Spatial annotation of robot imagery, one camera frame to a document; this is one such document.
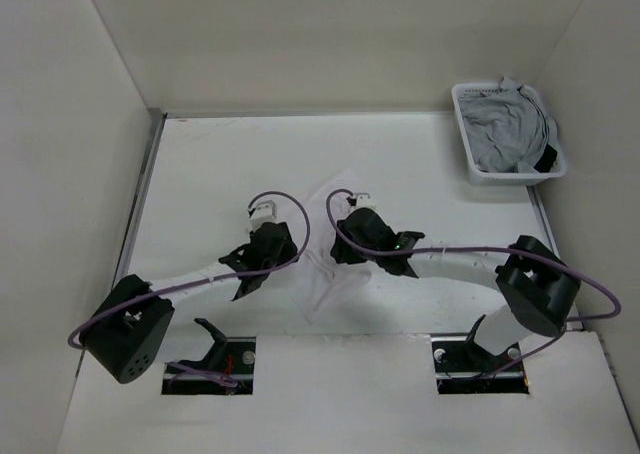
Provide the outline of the white tank top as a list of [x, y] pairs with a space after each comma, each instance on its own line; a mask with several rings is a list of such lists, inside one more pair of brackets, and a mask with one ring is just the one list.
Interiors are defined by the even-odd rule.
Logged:
[[331, 256], [336, 234], [326, 213], [326, 198], [337, 189], [354, 192], [359, 187], [355, 172], [345, 169], [301, 194], [299, 202], [308, 214], [309, 225], [295, 207], [285, 207], [282, 211], [281, 218], [297, 245], [303, 243], [306, 234], [310, 235], [300, 260], [294, 264], [295, 287], [291, 297], [311, 324], [371, 280], [372, 271], [368, 265], [339, 264]]

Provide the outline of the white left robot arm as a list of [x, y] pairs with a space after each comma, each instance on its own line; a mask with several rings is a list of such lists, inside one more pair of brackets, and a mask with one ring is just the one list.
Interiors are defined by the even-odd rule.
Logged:
[[238, 301], [271, 273], [297, 262], [298, 247], [285, 222], [266, 222], [249, 242], [209, 267], [155, 288], [136, 274], [121, 278], [94, 314], [70, 334], [71, 347], [88, 351], [120, 384], [138, 379], [155, 361], [181, 302]]

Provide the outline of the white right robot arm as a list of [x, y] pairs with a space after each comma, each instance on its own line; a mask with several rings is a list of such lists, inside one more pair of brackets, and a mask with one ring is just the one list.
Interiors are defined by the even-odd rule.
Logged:
[[372, 262], [394, 276], [448, 279], [500, 293], [505, 305], [481, 316], [463, 347], [466, 362], [479, 370], [532, 334], [559, 336], [581, 287], [532, 236], [519, 236], [506, 253], [458, 252], [429, 244], [422, 232], [396, 233], [370, 208], [354, 209], [336, 222], [331, 256], [339, 264]]

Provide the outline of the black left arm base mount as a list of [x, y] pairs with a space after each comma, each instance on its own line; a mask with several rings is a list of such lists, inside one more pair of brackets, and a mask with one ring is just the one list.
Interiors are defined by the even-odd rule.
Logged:
[[161, 394], [169, 396], [252, 395], [256, 365], [255, 337], [228, 337], [204, 318], [195, 323], [211, 338], [201, 359], [172, 361], [165, 367]]

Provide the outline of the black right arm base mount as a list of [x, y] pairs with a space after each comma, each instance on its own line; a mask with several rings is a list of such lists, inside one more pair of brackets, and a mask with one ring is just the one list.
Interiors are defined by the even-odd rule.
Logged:
[[521, 356], [513, 343], [495, 355], [475, 344], [475, 334], [485, 315], [465, 338], [435, 337], [431, 341], [436, 388], [441, 395], [528, 394], [524, 364], [508, 364]]

